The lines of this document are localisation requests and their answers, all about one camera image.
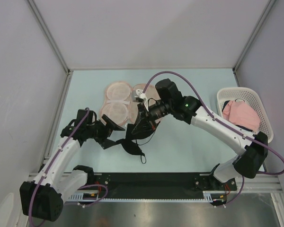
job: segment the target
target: table surface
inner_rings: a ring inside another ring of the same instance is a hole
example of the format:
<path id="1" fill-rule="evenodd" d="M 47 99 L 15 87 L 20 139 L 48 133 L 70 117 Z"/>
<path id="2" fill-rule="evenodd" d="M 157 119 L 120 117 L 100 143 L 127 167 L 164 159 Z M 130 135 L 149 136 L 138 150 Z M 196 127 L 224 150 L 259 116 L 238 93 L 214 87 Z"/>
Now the table surface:
<path id="1" fill-rule="evenodd" d="M 97 114 L 104 102 L 105 88 L 115 81 L 126 81 L 132 87 L 146 83 L 151 76 L 162 70 L 78 70 L 74 71 L 64 109 L 55 138 L 55 150 L 61 130 L 77 115 L 78 109 L 89 107 Z M 236 87 L 232 69 L 183 69 L 172 70 L 186 77 L 200 96 L 217 113 L 216 94 L 224 87 Z M 151 84 L 169 78 L 184 96 L 195 96 L 191 88 L 180 78 L 165 74 Z M 110 139 L 125 137 L 125 132 L 113 132 Z M 218 164 L 235 156 L 223 142 L 208 132 L 188 125 L 168 115 L 164 117 L 151 141 L 141 146 L 147 163 L 139 156 L 126 153 L 121 145 L 103 150 L 94 140 L 86 141 L 74 155 L 65 172 L 76 165 L 90 166 L 95 172 L 208 172 Z"/>

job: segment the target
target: perforated basket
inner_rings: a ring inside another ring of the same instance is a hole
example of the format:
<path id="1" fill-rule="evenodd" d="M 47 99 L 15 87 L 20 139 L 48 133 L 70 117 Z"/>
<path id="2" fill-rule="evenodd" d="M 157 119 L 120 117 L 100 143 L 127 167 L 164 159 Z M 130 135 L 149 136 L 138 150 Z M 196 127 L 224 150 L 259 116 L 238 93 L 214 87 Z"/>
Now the perforated basket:
<path id="1" fill-rule="evenodd" d="M 217 106 L 219 115 L 223 117 L 222 109 L 225 101 L 236 99 L 244 100 L 246 104 L 251 106 L 257 112 L 258 116 L 261 119 L 259 130 L 267 135 L 268 143 L 270 143 L 273 140 L 274 132 L 271 128 L 262 101 L 259 95 L 254 90 L 251 90 L 247 87 L 227 87 L 221 89 L 217 93 Z"/>

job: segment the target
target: reflective floor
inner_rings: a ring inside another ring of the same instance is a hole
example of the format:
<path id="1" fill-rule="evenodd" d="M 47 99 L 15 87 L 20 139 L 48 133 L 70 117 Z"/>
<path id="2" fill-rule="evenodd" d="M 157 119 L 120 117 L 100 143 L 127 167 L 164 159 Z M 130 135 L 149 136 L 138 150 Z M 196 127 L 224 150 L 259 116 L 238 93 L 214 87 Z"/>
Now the reflective floor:
<path id="1" fill-rule="evenodd" d="M 173 202 L 101 202 L 86 209 L 76 206 L 63 209 L 56 222 L 46 222 L 44 227 L 280 226 L 269 193 L 243 194 L 226 209 L 210 204 Z"/>

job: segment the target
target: round mesh container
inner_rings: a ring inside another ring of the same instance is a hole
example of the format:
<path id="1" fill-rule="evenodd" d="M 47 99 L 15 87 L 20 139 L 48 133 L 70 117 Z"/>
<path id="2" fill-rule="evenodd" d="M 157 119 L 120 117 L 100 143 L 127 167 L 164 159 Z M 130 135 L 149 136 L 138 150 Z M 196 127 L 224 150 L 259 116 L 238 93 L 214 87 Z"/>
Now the round mesh container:
<path id="1" fill-rule="evenodd" d="M 262 101 L 259 95 L 254 90 L 251 90 L 250 88 L 247 87 L 227 87 L 218 91 L 217 106 L 218 106 L 219 115 L 223 117 L 222 109 L 225 101 L 236 100 L 236 99 L 244 100 L 246 104 L 251 106 L 251 108 L 253 108 L 257 112 L 259 118 L 261 119 L 259 130 L 267 135 L 268 143 L 270 143 L 273 140 L 274 132 L 273 129 L 271 128 Z"/>

